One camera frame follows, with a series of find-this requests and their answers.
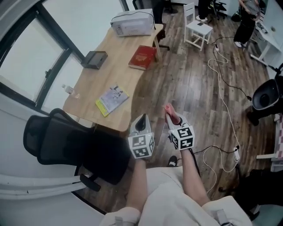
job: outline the red book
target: red book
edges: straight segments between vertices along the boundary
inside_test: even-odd
[[[130,68],[146,70],[156,54],[156,48],[140,45],[129,62]]]

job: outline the window frame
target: window frame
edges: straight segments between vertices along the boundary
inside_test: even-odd
[[[22,105],[25,105],[37,112],[47,115],[48,113],[42,110],[42,105],[59,71],[71,54],[76,57],[80,64],[84,60],[85,56],[71,41],[67,34],[61,29],[61,27],[53,19],[50,13],[44,8],[41,1],[36,3],[26,13],[24,13],[11,27],[11,29],[9,29],[9,31],[4,35],[2,40],[0,40],[0,67],[2,66],[9,51],[13,47],[15,41],[34,19],[37,19],[38,22],[43,26],[43,28],[51,35],[51,37],[63,48],[63,52],[54,62],[53,67],[48,71],[45,71],[45,81],[40,88],[35,101],[26,98],[25,96],[19,94],[18,92],[14,91],[1,82],[0,93],[19,102]]]

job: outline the black cable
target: black cable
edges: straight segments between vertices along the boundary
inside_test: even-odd
[[[199,166],[198,166],[198,163],[196,162],[195,154],[194,154],[194,152],[193,152],[193,150],[192,150],[191,148],[189,148],[189,151],[190,151],[191,155],[193,156],[193,159],[194,159],[194,162],[195,162],[196,170],[198,171],[199,176],[200,176]]]
[[[252,98],[250,97],[250,96],[247,96],[247,94],[241,89],[241,88],[239,88],[239,87],[235,87],[235,86],[231,86],[231,85],[229,85],[225,80],[224,80],[224,78],[223,78],[223,75],[222,75],[222,72],[221,72],[221,68],[220,68],[220,65],[219,65],[219,63],[218,63],[218,60],[217,60],[217,57],[216,57],[216,55],[215,55],[215,53],[214,53],[214,49],[217,47],[217,45],[213,48],[213,50],[212,50],[212,52],[213,52],[213,55],[214,55],[214,57],[215,57],[215,59],[216,59],[216,62],[217,62],[217,65],[218,65],[218,67],[219,67],[219,72],[220,72],[220,75],[221,75],[221,78],[222,78],[222,80],[226,83],[226,85],[227,86],[229,86],[229,87],[232,87],[232,88],[235,88],[235,89],[238,89],[238,90],[240,90],[240,91],[242,91],[243,92],[243,94],[246,96],[246,98],[249,100],[249,101],[251,101],[252,100]]]
[[[117,17],[120,17],[120,16],[127,16],[127,15],[133,15],[133,14],[136,14],[138,12],[134,12],[134,13],[131,13],[131,14],[123,14],[123,15],[119,15],[119,16],[115,16],[111,19],[111,21],[114,19],[114,18],[117,18]],[[153,19],[153,26],[154,26],[154,29],[156,30],[156,27],[155,27],[155,22],[154,22],[154,17],[152,16],[152,19]]]
[[[219,35],[219,38],[217,38],[211,45],[216,45],[215,43],[219,40],[219,39],[223,39],[223,38],[234,38],[234,36],[233,37],[223,37],[222,35]]]
[[[237,149],[234,150],[234,151],[225,151],[225,150],[223,150],[223,149],[221,149],[221,148],[219,148],[219,147],[217,147],[217,146],[215,146],[215,145],[210,145],[210,146],[206,147],[205,149],[203,149],[203,150],[201,150],[201,151],[195,152],[194,154],[198,154],[198,153],[204,152],[206,149],[208,149],[208,148],[210,148],[210,147],[216,147],[216,148],[218,148],[220,151],[223,151],[223,152],[225,152],[225,153],[227,153],[227,154],[231,154],[231,153],[237,151]]]

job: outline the water bottle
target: water bottle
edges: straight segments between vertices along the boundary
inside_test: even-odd
[[[66,86],[65,84],[62,85],[62,88],[64,88],[65,92],[68,93],[70,96],[78,99],[80,94],[76,93],[75,90],[71,86]]]

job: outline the white chair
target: white chair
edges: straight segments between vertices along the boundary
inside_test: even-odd
[[[193,15],[193,22],[191,23],[187,23],[187,17]],[[190,3],[188,5],[184,5],[184,17],[185,17],[185,35],[184,35],[184,42],[188,42],[198,48],[200,48],[200,51],[202,51],[203,49],[203,44],[204,41],[206,41],[207,43],[209,42],[210,39],[210,35],[211,32],[213,30],[212,27],[201,23],[198,20],[195,20],[195,4],[194,3]],[[187,39],[187,31],[191,30],[191,36],[196,36],[197,39],[195,41],[190,41]],[[200,39],[202,39],[202,45],[198,45],[196,44],[197,41],[199,41]]]

